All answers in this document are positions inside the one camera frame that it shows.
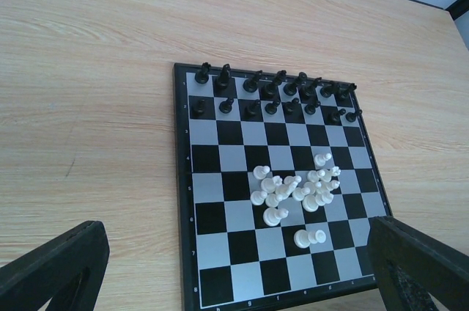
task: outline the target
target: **board border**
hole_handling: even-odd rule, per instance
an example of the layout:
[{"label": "board border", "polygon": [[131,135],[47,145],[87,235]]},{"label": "board border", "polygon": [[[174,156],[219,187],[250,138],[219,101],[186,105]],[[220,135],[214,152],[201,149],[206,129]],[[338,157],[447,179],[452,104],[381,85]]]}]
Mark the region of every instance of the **board border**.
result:
[{"label": "board border", "polygon": [[[190,130],[189,130],[189,105],[188,105],[188,94],[187,94],[187,81],[185,75],[187,72],[193,72],[194,68],[200,68],[199,65],[191,65],[185,63],[174,63],[173,74],[174,74],[174,121],[175,129],[174,135],[176,140],[176,162],[177,162],[177,201],[178,201],[178,214],[179,214],[179,229],[180,229],[180,261],[181,261],[181,285],[182,285],[182,309],[183,310],[216,310],[220,307],[223,311],[230,310],[242,310],[242,304],[245,303],[245,310],[280,310],[288,307],[294,307],[302,304],[308,304],[316,301],[325,299],[333,299],[340,296],[350,295],[353,293],[360,293],[362,291],[375,289],[377,287],[374,276],[364,276],[360,279],[356,279],[357,282],[353,288],[342,289],[346,284],[350,284],[351,281],[333,282],[327,285],[320,285],[311,290],[315,290],[316,294],[309,297],[303,297],[301,299],[295,296],[297,293],[300,294],[303,290],[287,291],[284,293],[274,294],[272,296],[264,296],[263,298],[254,299],[262,300],[263,302],[269,302],[271,298],[273,302],[278,295],[287,295],[287,299],[277,301],[272,306],[255,305],[252,303],[248,306],[245,301],[231,302],[225,305],[218,305],[214,307],[200,307],[200,289],[199,289],[199,272],[197,268],[196,254],[192,255],[192,246],[196,246],[196,228],[195,228],[195,212],[192,195],[188,195],[188,191],[192,188],[192,173],[191,173],[191,144],[190,144]],[[210,74],[220,71],[221,67],[211,67]],[[232,69],[233,73],[241,74],[252,74],[252,70],[243,69]],[[263,73],[264,76],[274,77],[273,73]],[[293,80],[296,76],[287,76],[287,80]],[[328,83],[329,80],[321,80],[320,85]],[[340,81],[343,85],[350,83]],[[354,108],[359,109],[358,99],[355,92],[351,92],[352,103]],[[377,173],[377,186],[380,196],[385,202],[385,210],[387,214],[392,216],[391,206],[389,205],[388,197],[384,189],[383,180],[381,179],[380,171],[377,167],[376,158],[372,149],[372,144],[366,131],[366,127],[362,117],[358,118],[360,129],[365,138],[365,146],[368,148],[371,154],[371,162],[374,172]],[[330,289],[330,286],[338,286],[339,288]]]}]

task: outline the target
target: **chess piece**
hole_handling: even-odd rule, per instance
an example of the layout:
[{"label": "chess piece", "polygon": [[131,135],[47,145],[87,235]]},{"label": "chess piece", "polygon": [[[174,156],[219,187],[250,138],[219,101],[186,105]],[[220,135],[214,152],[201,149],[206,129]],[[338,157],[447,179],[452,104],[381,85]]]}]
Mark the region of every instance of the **chess piece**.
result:
[{"label": "chess piece", "polygon": [[209,79],[209,76],[208,76],[208,73],[210,72],[210,68],[212,66],[210,64],[208,64],[207,62],[205,62],[204,64],[202,64],[202,66],[200,67],[200,70],[197,70],[197,73],[196,73],[196,82],[199,83],[199,84],[206,84],[208,79]]}]

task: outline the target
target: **white chess piece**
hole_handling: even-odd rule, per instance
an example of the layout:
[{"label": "white chess piece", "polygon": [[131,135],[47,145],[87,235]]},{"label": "white chess piece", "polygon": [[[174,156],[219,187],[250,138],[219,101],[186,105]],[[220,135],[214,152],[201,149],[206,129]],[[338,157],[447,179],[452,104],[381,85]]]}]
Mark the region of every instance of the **white chess piece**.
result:
[{"label": "white chess piece", "polygon": [[269,172],[270,172],[269,166],[257,166],[254,168],[254,171],[252,172],[252,174],[257,180],[262,180],[265,178],[265,176]]},{"label": "white chess piece", "polygon": [[315,232],[307,232],[306,230],[298,230],[293,236],[296,246],[301,249],[309,247],[311,244],[324,243],[325,233],[323,230],[316,230]]},{"label": "white chess piece", "polygon": [[319,205],[316,202],[316,198],[313,194],[306,195],[303,199],[303,208],[307,212],[315,212],[319,208]]},{"label": "white chess piece", "polygon": [[311,190],[308,188],[296,188],[293,190],[292,197],[295,201],[303,201],[306,195],[309,195]]},{"label": "white chess piece", "polygon": [[324,206],[325,205],[325,201],[322,198],[321,194],[314,195],[314,199],[316,200],[316,203],[317,203],[318,206]]},{"label": "white chess piece", "polygon": [[340,168],[332,167],[331,169],[327,169],[325,171],[325,175],[321,178],[322,181],[328,183],[332,179],[332,177],[338,177],[340,175]]},{"label": "white chess piece", "polygon": [[251,194],[251,202],[255,206],[260,206],[267,199],[267,192],[256,190]]},{"label": "white chess piece", "polygon": [[307,181],[306,183],[303,184],[304,188],[308,188],[311,191],[310,194],[314,194],[317,189],[321,188],[321,186],[322,186],[322,184],[319,181],[316,182],[316,183],[312,183],[311,181]]},{"label": "white chess piece", "polygon": [[326,192],[322,195],[322,200],[326,203],[326,205],[328,205],[332,202],[332,200],[334,200],[334,195],[330,192]]},{"label": "white chess piece", "polygon": [[324,175],[325,175],[325,170],[324,169],[320,169],[318,171],[310,170],[307,174],[307,178],[312,183],[317,183],[318,181],[320,181],[320,179],[322,177],[324,177]]},{"label": "white chess piece", "polygon": [[277,207],[280,201],[283,201],[284,198],[278,194],[268,194],[267,198],[265,199],[265,204],[268,207]]},{"label": "white chess piece", "polygon": [[285,208],[268,208],[267,210],[264,211],[264,214],[262,215],[262,218],[264,219],[264,222],[266,225],[270,227],[275,227],[280,223],[280,221],[284,218],[288,217],[288,210]]},{"label": "white chess piece", "polygon": [[325,186],[327,190],[332,191],[340,186],[340,181],[331,180],[329,183],[323,183],[322,185]]},{"label": "white chess piece", "polygon": [[332,158],[330,153],[319,153],[314,157],[314,163],[319,166],[325,166],[325,162],[329,161]]}]

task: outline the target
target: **wood grain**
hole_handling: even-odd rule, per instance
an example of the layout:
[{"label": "wood grain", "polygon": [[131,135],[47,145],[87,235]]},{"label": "wood grain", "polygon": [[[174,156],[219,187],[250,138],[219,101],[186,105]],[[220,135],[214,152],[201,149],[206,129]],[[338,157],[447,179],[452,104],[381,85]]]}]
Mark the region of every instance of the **wood grain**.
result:
[{"label": "wood grain", "polygon": [[[96,309],[180,309],[171,70],[204,61],[355,82],[396,218],[469,253],[469,54],[447,12],[405,0],[0,1],[0,265],[99,219],[111,259]],[[383,309],[376,290],[314,306]]]}]

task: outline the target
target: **black pawn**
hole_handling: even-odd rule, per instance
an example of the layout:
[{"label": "black pawn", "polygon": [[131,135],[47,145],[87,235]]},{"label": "black pawn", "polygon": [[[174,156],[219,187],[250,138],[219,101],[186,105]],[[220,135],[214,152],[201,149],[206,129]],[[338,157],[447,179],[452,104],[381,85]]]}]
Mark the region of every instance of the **black pawn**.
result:
[{"label": "black pawn", "polygon": [[250,117],[255,116],[259,113],[261,106],[261,100],[255,100],[249,106],[246,107],[246,114]]},{"label": "black pawn", "polygon": [[311,103],[305,106],[305,112],[309,115],[313,115],[314,113],[316,113],[316,108],[319,106],[321,106],[321,102],[319,102],[316,98]]},{"label": "black pawn", "polygon": [[281,85],[282,82],[285,81],[285,78],[287,77],[287,72],[285,70],[280,70],[277,72],[277,75],[273,80],[265,85],[262,88],[262,93],[266,98],[273,98],[274,96],[277,95],[278,92],[278,87]]},{"label": "black pawn", "polygon": [[249,78],[244,81],[243,89],[246,92],[253,93],[257,91],[257,83],[261,79],[262,70],[257,71],[252,78]]},{"label": "black pawn", "polygon": [[339,100],[346,100],[348,99],[350,93],[357,89],[357,85],[350,84],[348,88],[339,91]]},{"label": "black pawn", "polygon": [[226,100],[220,103],[219,109],[222,113],[228,114],[233,109],[233,102],[235,100],[231,97],[228,97]]},{"label": "black pawn", "polygon": [[319,84],[319,82],[322,80],[322,78],[315,78],[313,82],[308,85],[308,86],[303,86],[300,88],[300,94],[304,98],[310,98],[311,96],[317,96],[316,95],[316,87]]},{"label": "black pawn", "polygon": [[328,86],[324,86],[321,89],[321,95],[323,97],[329,98],[330,96],[332,96],[334,93],[337,92],[337,88],[338,88],[338,84],[334,81],[331,81]]},{"label": "black pawn", "polygon": [[361,109],[357,110],[355,113],[352,113],[351,111],[349,111],[346,115],[345,115],[345,119],[347,119],[349,122],[355,122],[355,120],[357,119],[358,116],[360,116],[362,113]]},{"label": "black pawn", "polygon": [[267,103],[265,105],[265,111],[268,114],[275,114],[277,112],[277,108],[280,106],[280,100],[274,100],[272,103]]},{"label": "black pawn", "polygon": [[291,102],[286,102],[284,105],[284,111],[286,114],[291,114],[295,110],[295,107],[300,103],[298,98],[293,98]]},{"label": "black pawn", "polygon": [[293,96],[296,93],[298,87],[303,85],[307,78],[308,76],[304,72],[299,73],[297,78],[293,80],[293,82],[289,82],[284,86],[285,94],[287,94],[288,96]]},{"label": "black pawn", "polygon": [[346,112],[345,109],[339,109],[338,111],[333,111],[332,113],[329,114],[329,121],[333,124],[340,124],[340,117],[344,115]]},{"label": "black pawn", "polygon": [[197,70],[197,73],[196,73],[196,81],[197,81],[199,84],[206,84],[206,83],[207,83],[207,81],[208,81],[208,73],[209,73],[211,67],[212,67],[212,65],[208,64],[207,62],[205,62],[205,63],[202,64],[202,66],[200,67],[200,70]]},{"label": "black pawn", "polygon": [[229,72],[231,68],[229,64],[225,64],[221,68],[220,76],[215,79],[215,85],[218,89],[226,89],[229,85],[229,79],[231,78]]},{"label": "black pawn", "polygon": [[203,115],[205,112],[205,100],[198,100],[197,103],[192,106],[192,112],[196,116]]}]

